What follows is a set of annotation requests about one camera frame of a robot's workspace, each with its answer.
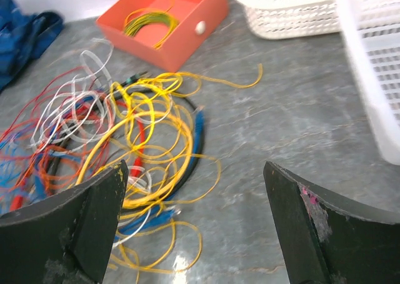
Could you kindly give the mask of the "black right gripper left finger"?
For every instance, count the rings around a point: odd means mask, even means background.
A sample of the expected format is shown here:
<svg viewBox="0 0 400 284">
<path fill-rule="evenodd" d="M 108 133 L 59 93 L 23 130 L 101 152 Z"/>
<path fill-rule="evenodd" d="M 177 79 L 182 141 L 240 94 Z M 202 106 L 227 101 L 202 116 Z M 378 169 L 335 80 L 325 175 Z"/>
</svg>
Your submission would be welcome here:
<svg viewBox="0 0 400 284">
<path fill-rule="evenodd" d="M 1 215 L 1 283 L 102 283 L 128 181 L 120 161 Z"/>
</svg>

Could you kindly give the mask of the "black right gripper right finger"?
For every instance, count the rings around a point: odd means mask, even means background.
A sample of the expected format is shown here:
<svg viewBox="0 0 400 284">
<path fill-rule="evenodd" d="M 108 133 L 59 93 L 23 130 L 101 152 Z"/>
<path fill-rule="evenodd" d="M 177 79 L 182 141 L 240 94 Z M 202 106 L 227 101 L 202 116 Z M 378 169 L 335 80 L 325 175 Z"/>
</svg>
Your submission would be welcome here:
<svg viewBox="0 0 400 284">
<path fill-rule="evenodd" d="M 399 214 L 271 161 L 263 170 L 290 283 L 399 283 Z"/>
</svg>

